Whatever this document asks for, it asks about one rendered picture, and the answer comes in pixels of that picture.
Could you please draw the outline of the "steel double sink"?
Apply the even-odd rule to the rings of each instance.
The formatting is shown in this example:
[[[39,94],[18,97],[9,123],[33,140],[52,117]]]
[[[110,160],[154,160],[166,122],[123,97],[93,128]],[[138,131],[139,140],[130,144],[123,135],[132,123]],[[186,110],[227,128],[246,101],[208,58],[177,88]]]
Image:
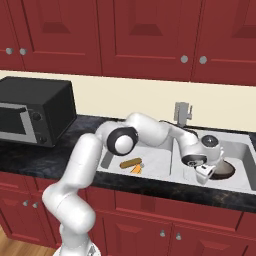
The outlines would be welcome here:
[[[121,169],[120,163],[141,158],[142,170],[137,177],[256,195],[256,151],[249,136],[199,129],[196,132],[199,137],[213,135],[219,140],[224,149],[223,158],[235,169],[231,177],[207,181],[199,179],[194,168],[181,162],[177,141],[172,138],[159,147],[149,147],[139,142],[130,154],[123,157],[103,149],[98,170],[132,176],[133,167]]]

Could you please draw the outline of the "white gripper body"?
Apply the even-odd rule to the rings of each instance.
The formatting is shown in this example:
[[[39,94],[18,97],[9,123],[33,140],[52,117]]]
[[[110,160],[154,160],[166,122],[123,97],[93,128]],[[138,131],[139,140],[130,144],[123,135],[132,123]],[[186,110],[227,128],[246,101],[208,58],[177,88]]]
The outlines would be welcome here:
[[[214,173],[214,166],[201,165],[195,168],[197,182],[204,185]]]

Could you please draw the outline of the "dark brown bowl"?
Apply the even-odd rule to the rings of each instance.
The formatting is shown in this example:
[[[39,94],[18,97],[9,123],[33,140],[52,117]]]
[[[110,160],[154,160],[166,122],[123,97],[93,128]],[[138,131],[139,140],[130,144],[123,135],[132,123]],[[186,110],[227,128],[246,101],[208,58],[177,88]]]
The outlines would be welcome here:
[[[214,172],[211,175],[211,180],[223,180],[230,178],[235,173],[235,167],[224,159],[220,160],[216,167],[214,168]]]

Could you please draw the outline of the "red lower cupboard door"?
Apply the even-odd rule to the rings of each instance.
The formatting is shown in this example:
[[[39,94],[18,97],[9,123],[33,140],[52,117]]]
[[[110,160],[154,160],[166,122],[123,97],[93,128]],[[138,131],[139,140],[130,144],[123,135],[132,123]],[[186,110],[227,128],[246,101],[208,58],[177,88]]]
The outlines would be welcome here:
[[[48,240],[51,248],[57,249],[61,245],[61,237],[59,233],[60,222],[46,209],[42,200],[34,201],[32,198],[32,205],[38,202],[38,208],[33,208],[39,217],[40,225]]]
[[[0,189],[0,209],[12,239],[33,240],[27,230],[28,206],[22,204],[28,199],[27,194]]]
[[[171,225],[166,222],[108,214],[103,224],[107,256],[168,255]]]
[[[176,240],[177,233],[182,240]],[[174,225],[169,256],[256,256],[256,241]]]

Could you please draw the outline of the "black microwave oven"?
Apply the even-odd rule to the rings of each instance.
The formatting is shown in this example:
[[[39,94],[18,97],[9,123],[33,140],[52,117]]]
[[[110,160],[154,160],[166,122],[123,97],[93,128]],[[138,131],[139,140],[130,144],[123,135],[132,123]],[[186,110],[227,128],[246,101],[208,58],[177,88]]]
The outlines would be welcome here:
[[[54,147],[77,118],[68,80],[0,80],[0,140]]]

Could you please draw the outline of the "wide red drawer front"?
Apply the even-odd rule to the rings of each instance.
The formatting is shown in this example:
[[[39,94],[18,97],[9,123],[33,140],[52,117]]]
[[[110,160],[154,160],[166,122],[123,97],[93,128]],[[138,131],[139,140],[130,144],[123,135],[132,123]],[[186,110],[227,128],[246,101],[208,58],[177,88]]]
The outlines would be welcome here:
[[[236,210],[120,191],[115,192],[115,201],[119,211],[169,218],[228,231],[237,229],[242,215]]]

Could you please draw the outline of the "grey tap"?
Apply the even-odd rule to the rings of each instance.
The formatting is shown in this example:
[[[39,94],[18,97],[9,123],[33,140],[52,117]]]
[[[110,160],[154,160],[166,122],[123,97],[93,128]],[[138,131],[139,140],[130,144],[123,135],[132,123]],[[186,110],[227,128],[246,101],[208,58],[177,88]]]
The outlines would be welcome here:
[[[184,127],[188,120],[192,119],[193,106],[186,102],[176,102],[174,110],[174,120],[177,125]]]

